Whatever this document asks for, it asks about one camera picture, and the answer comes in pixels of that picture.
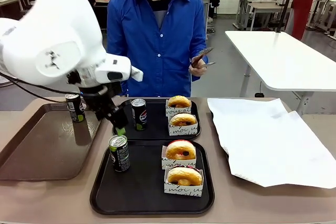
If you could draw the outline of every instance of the red dress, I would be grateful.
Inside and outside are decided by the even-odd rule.
[[[294,27],[291,35],[298,40],[302,39],[305,32],[312,3],[313,0],[293,0]]]

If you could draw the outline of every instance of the white paper sheet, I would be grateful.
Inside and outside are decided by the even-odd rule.
[[[336,187],[336,160],[281,101],[208,99],[231,173],[264,187]]]

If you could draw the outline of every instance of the blue button-up shirt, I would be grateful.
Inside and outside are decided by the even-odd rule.
[[[190,96],[188,68],[191,59],[206,48],[202,0],[171,0],[161,29],[147,0],[111,0],[107,26],[107,52],[127,56],[144,73],[142,82],[124,82],[123,94]]]

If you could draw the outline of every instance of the hand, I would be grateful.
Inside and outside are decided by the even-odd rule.
[[[202,68],[202,65],[205,65],[205,62],[201,59],[195,68],[193,68],[191,65],[189,66],[189,72],[193,76],[201,77],[206,72],[206,67]]]

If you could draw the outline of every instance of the person in red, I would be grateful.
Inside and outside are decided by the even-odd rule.
[[[313,0],[293,0],[292,10],[286,27],[286,33],[301,40]]]

